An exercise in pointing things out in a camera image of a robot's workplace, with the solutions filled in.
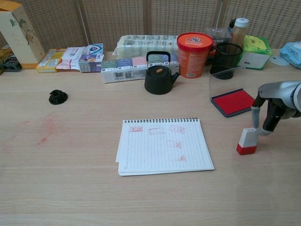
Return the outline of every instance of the wooden table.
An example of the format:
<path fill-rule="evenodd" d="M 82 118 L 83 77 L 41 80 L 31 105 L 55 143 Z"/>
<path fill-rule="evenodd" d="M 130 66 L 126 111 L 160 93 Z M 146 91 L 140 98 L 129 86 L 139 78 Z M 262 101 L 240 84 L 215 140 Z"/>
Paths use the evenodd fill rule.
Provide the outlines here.
<path fill-rule="evenodd" d="M 299 226 L 301 119 L 240 156 L 250 112 L 224 118 L 209 101 L 209 67 L 163 96 L 143 80 L 103 84 L 99 73 L 0 76 L 1 226 Z M 292 66 L 245 70 L 253 97 L 266 82 L 301 80 Z M 49 93 L 65 91 L 62 105 Z M 266 114 L 262 107 L 261 123 Z M 199 117 L 215 170 L 120 177 L 123 119 Z"/>

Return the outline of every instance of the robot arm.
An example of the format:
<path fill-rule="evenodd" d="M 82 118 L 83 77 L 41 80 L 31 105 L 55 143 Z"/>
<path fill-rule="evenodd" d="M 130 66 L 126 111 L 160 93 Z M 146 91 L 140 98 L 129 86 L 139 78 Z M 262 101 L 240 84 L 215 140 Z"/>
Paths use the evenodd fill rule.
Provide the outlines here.
<path fill-rule="evenodd" d="M 267 117 L 262 128 L 259 128 L 260 107 L 266 100 Z M 290 117 L 301 117 L 301 81 L 282 81 L 260 86 L 252 105 L 253 128 L 243 130 L 237 146 L 238 153 L 254 153 L 258 137 L 271 134 L 281 119 Z"/>

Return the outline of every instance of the notebook page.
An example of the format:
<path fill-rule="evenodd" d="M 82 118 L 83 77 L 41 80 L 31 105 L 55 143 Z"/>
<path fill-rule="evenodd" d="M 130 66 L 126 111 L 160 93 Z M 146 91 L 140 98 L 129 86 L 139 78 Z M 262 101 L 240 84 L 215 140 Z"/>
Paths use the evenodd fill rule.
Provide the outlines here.
<path fill-rule="evenodd" d="M 120 173 L 214 169 L 199 120 L 132 121 L 123 123 L 122 136 L 117 156 Z"/>

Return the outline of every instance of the black rubber object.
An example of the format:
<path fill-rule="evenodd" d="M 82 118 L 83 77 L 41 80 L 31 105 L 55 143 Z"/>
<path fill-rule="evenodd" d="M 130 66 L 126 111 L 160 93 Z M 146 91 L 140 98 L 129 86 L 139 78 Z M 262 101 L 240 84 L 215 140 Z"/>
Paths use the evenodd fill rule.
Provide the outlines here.
<path fill-rule="evenodd" d="M 52 105 L 60 105 L 68 99 L 68 95 L 61 90 L 55 89 L 50 93 L 49 102 Z"/>

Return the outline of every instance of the green tissue box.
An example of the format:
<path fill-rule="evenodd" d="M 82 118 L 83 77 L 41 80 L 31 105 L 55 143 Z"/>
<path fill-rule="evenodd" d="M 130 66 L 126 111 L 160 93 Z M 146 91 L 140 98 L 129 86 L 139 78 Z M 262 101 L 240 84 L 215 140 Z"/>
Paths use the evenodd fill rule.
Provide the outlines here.
<path fill-rule="evenodd" d="M 273 55 L 268 40 L 264 37 L 246 35 L 243 43 L 244 52 L 240 56 L 238 66 L 261 70 Z"/>

